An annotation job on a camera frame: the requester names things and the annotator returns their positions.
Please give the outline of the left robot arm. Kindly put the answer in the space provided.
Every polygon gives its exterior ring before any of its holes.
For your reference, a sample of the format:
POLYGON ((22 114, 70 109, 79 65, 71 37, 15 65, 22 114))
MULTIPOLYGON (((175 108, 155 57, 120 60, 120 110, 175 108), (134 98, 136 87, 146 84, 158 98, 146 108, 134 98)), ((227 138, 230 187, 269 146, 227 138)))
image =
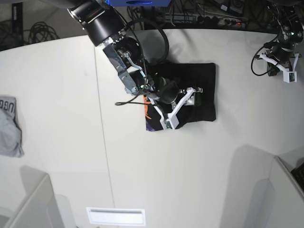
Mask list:
POLYGON ((267 4, 278 24, 276 37, 265 43, 253 57, 254 60, 267 62, 266 74, 276 76, 283 74, 286 83, 297 81, 296 65, 300 54, 295 52, 296 45, 304 40, 304 26, 301 23, 295 5, 298 0, 270 0, 267 4))

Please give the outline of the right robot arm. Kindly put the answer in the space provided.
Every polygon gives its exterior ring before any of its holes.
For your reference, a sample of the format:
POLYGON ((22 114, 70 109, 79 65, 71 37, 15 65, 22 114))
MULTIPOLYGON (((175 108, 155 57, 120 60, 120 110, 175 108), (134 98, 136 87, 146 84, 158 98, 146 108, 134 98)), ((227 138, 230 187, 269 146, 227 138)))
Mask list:
POLYGON ((124 21, 123 16, 104 0, 54 0, 55 6, 67 9, 87 33, 95 47, 101 47, 115 67, 127 93, 135 98, 150 99, 165 120, 175 117, 184 106, 200 105, 199 87, 180 88, 176 79, 150 74, 142 46, 136 35, 126 34, 131 25, 141 22, 124 21))

